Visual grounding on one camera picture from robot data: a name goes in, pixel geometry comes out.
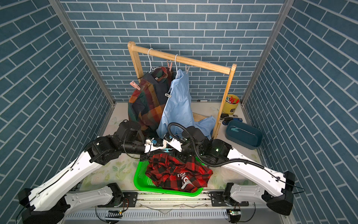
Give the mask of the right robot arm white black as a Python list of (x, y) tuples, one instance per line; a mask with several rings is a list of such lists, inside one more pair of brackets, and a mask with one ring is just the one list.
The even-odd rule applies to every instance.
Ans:
[(293, 209), (296, 176), (271, 170), (241, 154), (230, 144), (220, 140), (208, 140), (201, 130), (172, 122), (168, 135), (179, 142), (180, 155), (192, 155), (208, 167), (224, 167), (256, 183), (252, 189), (243, 190), (238, 184), (229, 183), (225, 189), (232, 201), (265, 203), (272, 211), (290, 215)]

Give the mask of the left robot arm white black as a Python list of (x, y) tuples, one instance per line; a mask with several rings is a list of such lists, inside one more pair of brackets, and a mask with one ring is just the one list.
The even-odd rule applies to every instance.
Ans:
[(83, 152), (67, 167), (40, 186), (25, 188), (18, 193), (24, 224), (58, 224), (65, 216), (94, 206), (127, 205), (124, 193), (116, 183), (93, 191), (70, 193), (87, 175), (117, 159), (122, 153), (139, 156), (170, 148), (162, 139), (145, 139), (141, 126), (124, 120), (113, 135), (98, 137), (87, 144)]

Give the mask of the red black plaid shirt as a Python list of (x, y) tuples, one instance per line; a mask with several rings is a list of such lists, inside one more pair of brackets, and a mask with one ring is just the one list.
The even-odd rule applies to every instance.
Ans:
[(194, 193), (208, 186), (213, 171), (192, 156), (187, 162), (181, 162), (169, 154), (157, 154), (149, 160), (145, 175), (157, 187)]

